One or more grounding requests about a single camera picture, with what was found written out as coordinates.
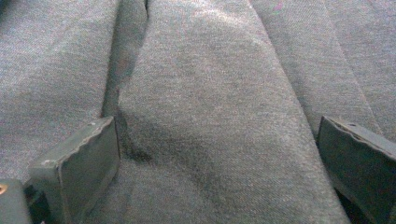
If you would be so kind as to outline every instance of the gray cloth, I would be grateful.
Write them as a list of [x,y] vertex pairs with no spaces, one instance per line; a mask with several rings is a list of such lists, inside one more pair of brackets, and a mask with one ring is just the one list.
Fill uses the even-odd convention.
[[396,141],[394,8],[11,1],[0,176],[114,115],[121,167],[87,223],[345,223],[314,137],[328,115]]

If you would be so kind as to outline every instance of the gray textile surface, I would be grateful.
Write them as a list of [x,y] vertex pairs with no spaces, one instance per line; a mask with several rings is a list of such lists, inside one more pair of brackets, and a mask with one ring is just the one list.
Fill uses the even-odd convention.
[[116,115],[119,174],[87,223],[345,223],[314,136],[328,115],[396,141],[394,8],[12,1],[0,177],[26,180],[43,151]]

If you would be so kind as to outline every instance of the gray fabric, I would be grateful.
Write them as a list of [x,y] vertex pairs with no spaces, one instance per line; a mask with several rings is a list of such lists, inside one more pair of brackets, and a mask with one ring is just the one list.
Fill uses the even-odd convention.
[[117,5],[9,1],[0,19],[0,176],[98,118]]
[[0,177],[114,115],[121,167],[87,223],[347,222],[314,136],[328,115],[395,141],[394,8],[9,1]]

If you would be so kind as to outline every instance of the garment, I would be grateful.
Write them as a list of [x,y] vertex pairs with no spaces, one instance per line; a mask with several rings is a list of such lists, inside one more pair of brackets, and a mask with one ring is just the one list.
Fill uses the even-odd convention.
[[87,223],[348,223],[321,116],[396,141],[390,0],[10,1],[0,176],[115,116],[121,166]]

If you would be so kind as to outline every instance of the cloth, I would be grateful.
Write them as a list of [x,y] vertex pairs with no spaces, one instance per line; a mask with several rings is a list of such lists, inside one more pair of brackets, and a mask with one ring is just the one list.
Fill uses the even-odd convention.
[[9,1],[0,176],[116,116],[118,176],[87,223],[348,223],[321,116],[396,141],[390,0]]

